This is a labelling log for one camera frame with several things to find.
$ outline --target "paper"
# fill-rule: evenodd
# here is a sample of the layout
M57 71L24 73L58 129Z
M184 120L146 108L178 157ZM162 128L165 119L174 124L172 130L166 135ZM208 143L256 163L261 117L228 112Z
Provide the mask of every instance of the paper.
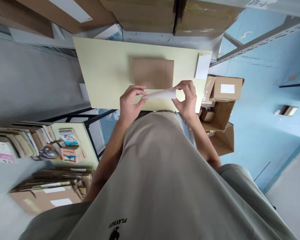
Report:
M148 98L169 98L169 99L176 99L177 93L174 88L168 88L164 89L155 93L150 93L147 96L143 96L142 98L148 99Z
M221 84L220 93L233 93L235 92L235 85L233 84Z
M251 0L246 7L257 8L257 9L267 9L272 4L276 3L277 0Z
M210 67L211 55L199 53L196 68L196 79L207 79Z
M293 114L295 114L297 110L298 110L298 108L292 109L291 112L289 113L289 116L292 116Z
M74 0L49 0L79 23L91 21L92 18Z
M51 200L50 202L56 207L72 204L70 198Z
M44 189L43 191L45 193L52 193L52 192L62 192L62 191L65 191L66 189L64 187L58 187L58 188L47 188L47 189Z

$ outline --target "open cardboard box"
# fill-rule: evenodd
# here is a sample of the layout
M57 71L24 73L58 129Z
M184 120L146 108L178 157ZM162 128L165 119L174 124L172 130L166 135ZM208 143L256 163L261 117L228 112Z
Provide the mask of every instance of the open cardboard box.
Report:
M227 124L224 132L207 132L207 134L218 156L234 152L234 125L232 123Z
M211 108L215 112L212 122L203 122L201 124L206 131L222 131L227 128L232 109L236 101L232 102L216 102L215 106Z

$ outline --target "white card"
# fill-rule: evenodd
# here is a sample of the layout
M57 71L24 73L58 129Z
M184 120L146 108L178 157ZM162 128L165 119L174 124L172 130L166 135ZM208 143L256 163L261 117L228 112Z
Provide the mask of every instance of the white card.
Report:
M143 96L142 98L169 98L169 99L176 99L177 92L174 88L164 89L155 93L150 93L147 96Z
M233 84L221 84L220 93L234 93L235 85Z
M51 200L50 202L56 207L72 204L70 198Z
M199 53L196 68L196 79L207 79L210 67L211 55Z
M49 0L79 23L91 21L92 18L74 0Z

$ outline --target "white label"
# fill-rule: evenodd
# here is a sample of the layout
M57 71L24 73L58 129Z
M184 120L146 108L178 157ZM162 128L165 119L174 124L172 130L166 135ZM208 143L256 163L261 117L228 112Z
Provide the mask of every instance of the white label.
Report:
M298 110L298 108L292 109L291 112L289 113L289 116L292 116L293 114L295 114L297 110Z
M234 93L235 85L233 84L221 84L220 93Z
M272 4L276 3L277 0L251 0L246 7L257 8L257 9L267 9Z
M61 186L61 183L48 183L48 184L43 184L41 187L57 187Z
M65 191L66 189L64 187L58 187L58 188L47 188L47 189L44 189L43 191L45 193L52 193L52 192L62 192L62 191Z
M51 200L50 202L53 205L55 205L56 207L60 207L60 206L72 204L72 202L71 202L71 200L69 198L58 199L58 200Z
M87 170L85 168L70 168L71 171L77 171L77 172L86 172Z
M198 63L196 69L196 79L207 79L210 67L211 55L200 53L198 56Z
M49 0L79 23L91 21L92 18L74 0Z

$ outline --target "cardboard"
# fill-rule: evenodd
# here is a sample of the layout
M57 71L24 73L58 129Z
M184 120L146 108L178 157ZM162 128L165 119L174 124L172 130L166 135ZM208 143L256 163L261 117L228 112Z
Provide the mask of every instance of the cardboard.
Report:
M223 156L234 152L234 126L232 123L227 124L224 132L209 132L209 139L217 151L218 156Z
M71 15L66 13L64 10L59 8L57 5L53 4L49 0L17 0L38 14L46 17L53 23L59 25L65 30L69 31L72 34L85 32L95 28L112 25L117 22L115 16L108 10L106 10L99 0L75 0L74 4L77 4L75 9L73 6L70 8L74 11ZM70 1L73 4L74 0L67 1L56 1L53 2L59 3L64 7L67 7L70 4ZM74 17L80 11L86 12L86 14L91 18L89 21L79 22Z
M239 100L243 83L243 78L215 76L210 101Z
M174 0L101 0L125 31L173 33Z
M9 195L32 215L38 215L58 206L81 202L81 198L72 186L10 192Z
M211 111L211 110L207 110L205 108L202 108L202 113L200 115L200 118L204 121L204 122L212 122L214 116L216 114Z
M0 24L53 38L51 22L17 1L0 0Z
M279 114L284 115L284 116L288 116L288 117L292 117L296 113L298 108L299 107L283 105L283 107L282 107Z
M202 102L209 101L215 80L216 80L216 76L212 76L212 75L207 76L206 85L204 87L204 92L202 96Z
M216 114L212 122L203 122L201 124L206 131L222 131L227 128L232 109L235 101L232 102L216 102L211 110Z
M203 2L200 0L178 1L178 20L175 36L218 37L236 20L244 8Z
M168 89L173 87L174 60L154 58L133 58L135 85L147 89Z

